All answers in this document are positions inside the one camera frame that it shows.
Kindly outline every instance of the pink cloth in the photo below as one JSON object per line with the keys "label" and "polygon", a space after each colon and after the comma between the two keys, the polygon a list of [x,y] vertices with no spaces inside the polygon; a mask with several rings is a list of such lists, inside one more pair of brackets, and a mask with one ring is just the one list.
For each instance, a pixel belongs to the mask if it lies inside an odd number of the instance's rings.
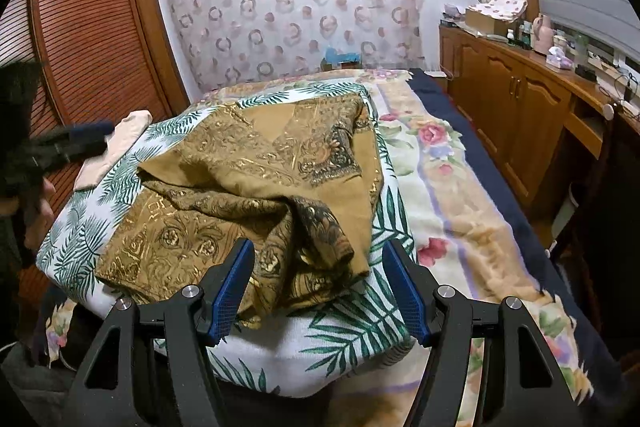
{"label": "pink cloth", "polygon": [[97,187],[107,172],[145,132],[151,120],[151,113],[147,110],[132,111],[127,118],[123,118],[113,134],[108,137],[104,154],[84,162],[74,183],[74,190]]}

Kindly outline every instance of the chair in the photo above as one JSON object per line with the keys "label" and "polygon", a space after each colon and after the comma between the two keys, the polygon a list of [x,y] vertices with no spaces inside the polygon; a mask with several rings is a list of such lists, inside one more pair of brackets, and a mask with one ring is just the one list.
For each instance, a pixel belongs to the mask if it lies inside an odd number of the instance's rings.
{"label": "chair", "polygon": [[586,282],[585,314],[620,360],[640,349],[640,134],[618,104],[604,113],[602,151],[585,201],[549,250],[558,269],[571,245]]}

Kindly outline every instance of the trash bin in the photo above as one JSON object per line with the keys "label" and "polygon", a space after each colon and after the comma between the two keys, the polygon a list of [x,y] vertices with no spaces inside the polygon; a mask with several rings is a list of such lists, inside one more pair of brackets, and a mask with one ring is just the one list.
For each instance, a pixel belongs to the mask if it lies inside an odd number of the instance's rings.
{"label": "trash bin", "polygon": [[584,200],[585,192],[586,187],[583,183],[571,182],[569,184],[569,193],[564,199],[564,202],[558,211],[558,215],[551,225],[551,235],[553,235],[554,239],[556,239],[560,232],[562,232],[562,229],[564,229],[566,224],[569,222],[571,216],[574,215],[575,209],[578,208]]}

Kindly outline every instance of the wooden countertop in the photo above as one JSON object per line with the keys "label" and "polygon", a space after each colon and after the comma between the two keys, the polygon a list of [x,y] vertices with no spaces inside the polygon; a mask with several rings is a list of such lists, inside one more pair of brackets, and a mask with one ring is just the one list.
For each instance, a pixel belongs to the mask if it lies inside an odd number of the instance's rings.
{"label": "wooden countertop", "polygon": [[[581,100],[589,104],[600,114],[602,114],[602,107],[610,102],[606,95],[600,92],[600,89],[598,89],[598,84],[585,80],[583,77],[578,76],[573,71],[558,71],[556,69],[548,67],[546,64],[546,58],[534,51],[525,51],[521,48],[509,46],[508,44],[503,44],[497,41],[491,41],[484,37],[474,37],[470,33],[465,32],[460,28],[448,28],[446,26],[441,26],[441,28],[456,33],[459,32],[462,35],[469,36],[469,38],[479,39],[485,46],[499,51],[500,53],[503,53],[505,55],[509,55],[510,57],[515,58],[524,65],[538,70],[541,73],[544,73],[546,76],[552,78],[558,84],[571,91],[575,96],[579,97]],[[635,129],[637,133],[640,134],[640,123],[636,120],[627,118],[626,116],[624,118],[629,123],[629,125],[633,129]]]}

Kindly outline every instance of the hand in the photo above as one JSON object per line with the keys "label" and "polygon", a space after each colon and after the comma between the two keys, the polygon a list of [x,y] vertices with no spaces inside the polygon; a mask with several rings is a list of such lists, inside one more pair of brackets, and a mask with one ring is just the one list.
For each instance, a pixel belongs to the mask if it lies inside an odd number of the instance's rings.
{"label": "hand", "polygon": [[[40,213],[36,220],[27,227],[26,233],[24,234],[25,247],[34,251],[40,247],[44,237],[47,235],[47,232],[49,232],[49,228],[53,224],[53,210],[51,210],[49,201],[47,200],[56,193],[56,188],[46,178],[42,180],[42,192],[43,197],[40,198]],[[18,198],[0,200],[0,216],[12,216],[18,211],[19,207],[20,202]]]}

